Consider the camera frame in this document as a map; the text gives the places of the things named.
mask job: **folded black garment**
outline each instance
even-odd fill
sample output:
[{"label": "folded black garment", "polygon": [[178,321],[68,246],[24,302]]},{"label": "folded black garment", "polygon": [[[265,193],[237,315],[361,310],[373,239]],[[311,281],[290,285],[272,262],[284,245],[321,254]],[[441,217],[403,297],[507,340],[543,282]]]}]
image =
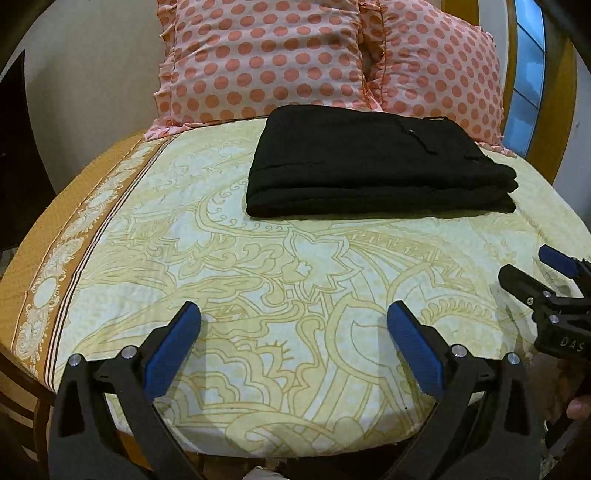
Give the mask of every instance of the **folded black garment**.
[{"label": "folded black garment", "polygon": [[317,105],[271,113],[248,177],[254,217],[488,210],[511,213],[515,171],[455,122]]}]

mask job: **white wall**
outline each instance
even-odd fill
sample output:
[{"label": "white wall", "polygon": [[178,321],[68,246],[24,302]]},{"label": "white wall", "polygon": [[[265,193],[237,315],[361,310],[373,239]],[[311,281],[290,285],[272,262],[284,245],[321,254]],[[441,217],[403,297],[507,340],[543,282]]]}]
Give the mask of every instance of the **white wall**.
[{"label": "white wall", "polygon": [[591,73],[578,53],[577,75],[573,126],[554,188],[591,227]]},{"label": "white wall", "polygon": [[156,7],[157,0],[56,0],[9,62],[26,48],[31,126],[57,192],[156,117],[152,94],[164,59]]}]

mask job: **window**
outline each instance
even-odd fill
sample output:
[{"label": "window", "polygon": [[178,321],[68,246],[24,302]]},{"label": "window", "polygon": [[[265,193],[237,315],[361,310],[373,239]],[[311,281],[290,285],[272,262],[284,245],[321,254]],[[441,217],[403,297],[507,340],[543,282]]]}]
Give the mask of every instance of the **window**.
[{"label": "window", "polygon": [[534,0],[515,0],[515,9],[517,71],[503,143],[525,157],[530,148],[544,89],[544,17]]}]

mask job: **metal pin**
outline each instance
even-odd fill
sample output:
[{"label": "metal pin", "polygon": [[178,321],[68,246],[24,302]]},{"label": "metal pin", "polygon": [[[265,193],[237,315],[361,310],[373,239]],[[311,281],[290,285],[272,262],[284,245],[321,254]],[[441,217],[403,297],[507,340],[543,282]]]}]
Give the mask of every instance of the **metal pin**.
[{"label": "metal pin", "polygon": [[468,350],[463,345],[452,346],[452,353],[458,358],[464,358],[468,354]]},{"label": "metal pin", "polygon": [[135,345],[124,346],[121,350],[121,356],[127,360],[135,357],[136,353],[138,353],[138,348]]},{"label": "metal pin", "polygon": [[519,363],[521,362],[521,360],[519,359],[519,355],[513,352],[507,355],[507,360],[509,360],[509,363],[511,365],[519,365]]},{"label": "metal pin", "polygon": [[80,362],[82,362],[82,355],[79,353],[74,353],[74,355],[70,355],[70,358],[68,359],[68,363],[73,367],[80,364]]}]

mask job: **mattress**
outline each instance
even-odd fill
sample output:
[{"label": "mattress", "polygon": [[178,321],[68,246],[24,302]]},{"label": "mattress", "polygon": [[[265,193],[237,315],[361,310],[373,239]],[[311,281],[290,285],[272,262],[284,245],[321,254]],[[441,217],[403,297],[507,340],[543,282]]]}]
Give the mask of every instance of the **mattress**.
[{"label": "mattress", "polygon": [[191,300],[202,332],[155,405],[185,449],[257,457],[330,455],[417,431],[433,401],[389,337],[395,300],[474,355],[535,355],[530,311],[500,289],[498,270],[513,264],[568,293],[537,250],[589,257],[591,238],[525,160],[485,151],[517,172],[510,215],[265,221],[244,212],[264,126],[133,137],[91,164],[0,282],[0,341],[55,390],[72,353],[139,345]]}]

